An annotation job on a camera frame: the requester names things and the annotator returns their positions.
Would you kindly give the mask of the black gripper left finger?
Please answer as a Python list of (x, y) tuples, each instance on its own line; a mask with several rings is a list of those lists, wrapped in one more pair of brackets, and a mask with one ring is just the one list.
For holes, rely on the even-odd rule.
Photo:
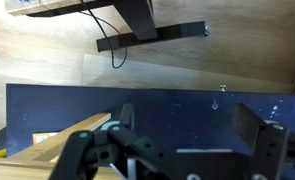
[(123, 105), (123, 109), (120, 115), (120, 124), (128, 128), (134, 129), (134, 105), (127, 103)]

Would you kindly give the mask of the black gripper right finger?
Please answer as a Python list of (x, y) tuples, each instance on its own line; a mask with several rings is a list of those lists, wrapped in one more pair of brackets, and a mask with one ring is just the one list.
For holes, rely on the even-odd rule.
[(260, 130), (266, 126), (266, 123), (246, 105), (239, 103), (232, 113), (231, 125), (249, 148), (253, 149)]

